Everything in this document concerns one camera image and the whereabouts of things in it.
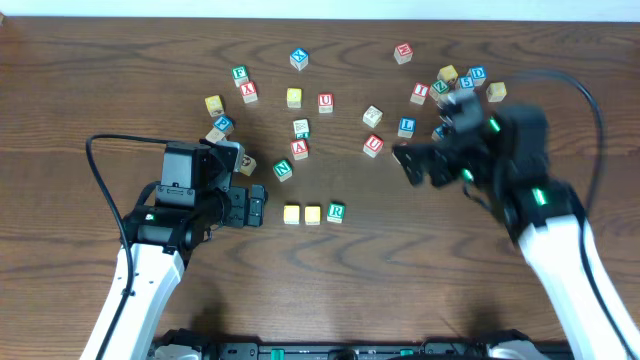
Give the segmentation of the yellow C block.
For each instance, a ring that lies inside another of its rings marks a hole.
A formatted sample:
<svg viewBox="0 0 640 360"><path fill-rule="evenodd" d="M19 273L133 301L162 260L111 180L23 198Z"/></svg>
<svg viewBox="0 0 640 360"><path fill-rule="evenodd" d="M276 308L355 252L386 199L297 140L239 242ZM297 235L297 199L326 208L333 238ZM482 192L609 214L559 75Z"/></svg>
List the yellow C block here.
<svg viewBox="0 0 640 360"><path fill-rule="evenodd" d="M285 205L283 221L287 225L298 225L300 223L300 206L292 204Z"/></svg>

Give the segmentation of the yellow O block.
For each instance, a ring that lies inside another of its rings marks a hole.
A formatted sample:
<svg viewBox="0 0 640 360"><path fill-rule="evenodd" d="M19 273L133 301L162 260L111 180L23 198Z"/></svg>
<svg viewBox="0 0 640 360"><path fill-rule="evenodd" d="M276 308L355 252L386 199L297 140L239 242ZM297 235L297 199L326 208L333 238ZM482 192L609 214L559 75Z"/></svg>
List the yellow O block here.
<svg viewBox="0 0 640 360"><path fill-rule="evenodd" d="M321 224L321 207L317 205L306 206L304 209L305 224L320 225Z"/></svg>

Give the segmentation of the green R block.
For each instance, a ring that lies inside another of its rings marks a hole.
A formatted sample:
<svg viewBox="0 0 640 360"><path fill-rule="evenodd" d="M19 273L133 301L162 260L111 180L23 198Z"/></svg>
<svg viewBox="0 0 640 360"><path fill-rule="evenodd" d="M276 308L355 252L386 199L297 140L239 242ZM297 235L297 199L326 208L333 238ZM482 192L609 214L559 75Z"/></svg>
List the green R block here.
<svg viewBox="0 0 640 360"><path fill-rule="evenodd" d="M341 224L344 220L346 206L339 203L330 203L327 210L327 221Z"/></svg>

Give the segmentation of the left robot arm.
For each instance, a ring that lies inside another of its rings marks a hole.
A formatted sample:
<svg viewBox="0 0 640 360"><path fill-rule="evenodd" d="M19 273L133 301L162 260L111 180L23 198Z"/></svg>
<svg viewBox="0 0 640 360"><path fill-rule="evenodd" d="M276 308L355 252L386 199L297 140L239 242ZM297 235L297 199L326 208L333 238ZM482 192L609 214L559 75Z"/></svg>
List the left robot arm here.
<svg viewBox="0 0 640 360"><path fill-rule="evenodd" d="M82 352L85 359L216 359L219 347L179 329L155 332L195 248L224 227L259 227L264 186L232 185L244 149L237 142L164 141L162 176L121 215L106 199L120 232L114 278Z"/></svg>

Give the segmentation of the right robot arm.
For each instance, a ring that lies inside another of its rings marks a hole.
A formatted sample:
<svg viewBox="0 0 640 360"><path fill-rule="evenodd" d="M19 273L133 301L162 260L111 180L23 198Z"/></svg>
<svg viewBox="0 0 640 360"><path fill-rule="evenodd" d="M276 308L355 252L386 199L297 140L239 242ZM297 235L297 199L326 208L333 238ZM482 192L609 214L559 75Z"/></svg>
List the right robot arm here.
<svg viewBox="0 0 640 360"><path fill-rule="evenodd" d="M440 140L393 148L409 182L440 188L460 180L485 194L477 204L505 226L536 274L575 358L638 358L639 329L599 257L587 208L550 175L543 110L487 113L477 96L464 95L445 102L441 116Z"/></svg>

